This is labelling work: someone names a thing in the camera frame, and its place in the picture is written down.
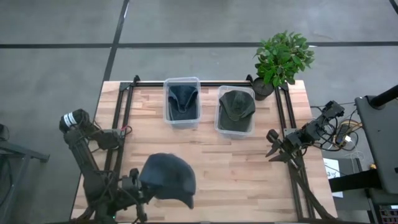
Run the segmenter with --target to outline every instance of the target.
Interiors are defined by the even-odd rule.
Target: dark gray cap
[[[247,132],[254,112],[256,105],[249,93],[240,90],[229,91],[220,98],[218,128]]]
[[[198,89],[194,86],[171,86],[168,98],[170,120],[197,119],[197,97]]]
[[[193,209],[196,178],[193,169],[183,159],[166,153],[149,156],[139,180],[158,199],[177,199]]]

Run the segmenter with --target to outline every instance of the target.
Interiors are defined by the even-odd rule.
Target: white paper
[[[338,167],[338,161],[337,160],[323,158],[323,163],[325,164],[326,174],[328,175],[328,179],[332,179],[332,178],[335,178],[335,177],[340,177],[340,169]],[[343,197],[343,193],[342,192],[335,192],[335,193],[332,193],[332,195],[334,197],[339,197],[339,198]]]

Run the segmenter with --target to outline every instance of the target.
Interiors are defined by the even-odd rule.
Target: clear plastic container
[[[246,87],[236,87],[236,86],[220,86],[218,88],[218,98],[217,98],[217,106],[216,106],[216,114],[215,114],[215,122],[214,122],[214,128],[224,137],[224,138],[230,138],[230,139],[243,139],[246,136],[254,134],[254,114],[251,116],[250,120],[250,125],[248,127],[247,132],[240,132],[240,131],[228,131],[228,130],[222,130],[218,128],[218,118],[220,114],[220,101],[219,99],[227,92],[232,91],[232,90],[240,90],[240,91],[245,91],[246,93],[249,93],[251,97],[253,97],[254,100],[254,91],[251,88],[246,88]]]
[[[197,119],[188,119],[188,120],[180,120],[180,121],[172,121],[170,120],[169,113],[169,88],[171,86],[176,85],[187,85],[196,87],[198,90],[197,96]],[[200,101],[200,80],[197,77],[187,77],[187,78],[168,78],[164,81],[163,84],[164,91],[164,106],[163,106],[163,119],[166,123],[171,124],[173,128],[176,129],[196,129],[199,125],[201,119],[201,101]]]

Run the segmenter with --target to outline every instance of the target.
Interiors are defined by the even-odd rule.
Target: wooden tabletop
[[[111,129],[120,82],[104,82],[95,120]],[[287,124],[287,108],[282,94]],[[221,137],[214,129],[217,87],[201,88],[202,119],[198,129],[174,130],[163,121],[162,87],[135,87],[126,136],[121,175],[142,169],[148,156],[169,152],[184,159],[195,171],[197,193],[193,210],[177,200],[152,199],[145,205],[148,222],[282,222],[296,221],[290,177],[286,164],[265,158],[271,144],[270,129],[280,132],[275,95],[256,101],[255,132],[243,140]],[[312,119],[304,82],[290,86],[290,97],[298,127]],[[120,125],[126,96],[123,98]],[[106,151],[93,153],[100,168]],[[323,165],[321,151],[309,148],[305,166],[311,190],[326,210],[336,217],[335,204]],[[301,194],[304,213],[305,199]],[[72,218],[87,207],[81,178]],[[132,222],[136,209],[129,207],[116,215],[118,222]]]

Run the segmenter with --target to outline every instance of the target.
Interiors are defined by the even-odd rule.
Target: plant pot
[[[254,98],[256,100],[265,100],[267,96],[274,92],[274,86],[271,83],[265,84],[262,78],[256,78],[253,81]]]

